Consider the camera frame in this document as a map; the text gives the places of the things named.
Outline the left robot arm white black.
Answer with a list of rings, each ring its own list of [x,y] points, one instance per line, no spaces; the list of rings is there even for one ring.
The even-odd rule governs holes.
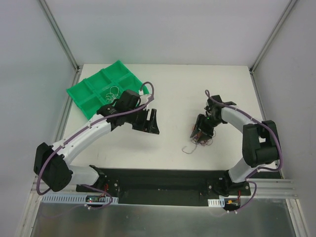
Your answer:
[[[106,175],[98,167],[72,165],[72,161],[95,140],[128,123],[133,130],[159,134],[157,111],[147,105],[153,94],[125,90],[113,103],[101,106],[96,114],[74,134],[48,145],[41,143],[36,150],[34,173],[48,189],[58,192],[68,185],[87,185],[93,192],[101,191]]]

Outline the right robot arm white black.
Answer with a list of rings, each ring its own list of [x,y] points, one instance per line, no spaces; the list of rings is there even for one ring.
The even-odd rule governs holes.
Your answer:
[[[223,102],[220,95],[207,94],[204,114],[199,114],[190,138],[197,144],[213,139],[214,129],[220,124],[230,124],[242,133],[242,158],[227,171],[222,189],[228,195],[240,189],[260,170],[279,171],[283,156],[277,127],[272,120],[259,121],[242,111],[232,102]]]

